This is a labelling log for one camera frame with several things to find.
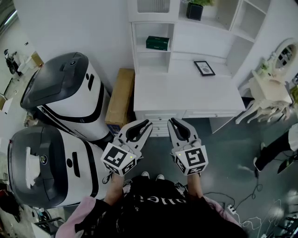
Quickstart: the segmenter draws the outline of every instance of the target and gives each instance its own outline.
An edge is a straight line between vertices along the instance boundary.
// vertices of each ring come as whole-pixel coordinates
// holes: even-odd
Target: fiducial marker cube
[[[202,172],[208,165],[205,146],[175,152],[175,163],[184,175]]]
[[[136,166],[136,155],[108,143],[101,161],[108,170],[122,177]]]

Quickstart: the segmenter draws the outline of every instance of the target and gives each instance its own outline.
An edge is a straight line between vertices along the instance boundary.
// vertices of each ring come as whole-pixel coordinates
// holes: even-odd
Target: power strip
[[[236,214],[236,210],[234,209],[234,207],[231,204],[228,205],[227,207],[231,214],[233,214],[233,215]]]

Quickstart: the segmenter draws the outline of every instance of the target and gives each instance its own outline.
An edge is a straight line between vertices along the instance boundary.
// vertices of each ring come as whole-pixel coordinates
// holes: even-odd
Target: plant pot
[[[203,6],[189,2],[187,6],[186,16],[189,19],[201,20]]]

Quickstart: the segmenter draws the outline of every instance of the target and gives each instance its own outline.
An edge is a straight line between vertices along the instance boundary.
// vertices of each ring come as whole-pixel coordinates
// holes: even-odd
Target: picture frame
[[[207,63],[207,61],[194,61],[196,67],[200,71],[202,76],[214,76],[215,73],[213,69],[210,67],[210,65]]]

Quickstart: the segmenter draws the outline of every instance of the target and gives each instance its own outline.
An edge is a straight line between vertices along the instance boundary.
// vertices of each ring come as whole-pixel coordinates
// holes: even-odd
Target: black pants
[[[15,61],[13,62],[13,66],[14,66],[14,68],[15,68],[16,73],[17,73],[19,76],[21,76],[22,73],[18,71],[19,66],[18,66],[18,64],[17,64]]]
[[[270,145],[262,149],[260,157],[256,160],[258,170],[263,170],[282,151],[291,150],[289,144],[289,132],[286,132],[281,137],[273,141]]]

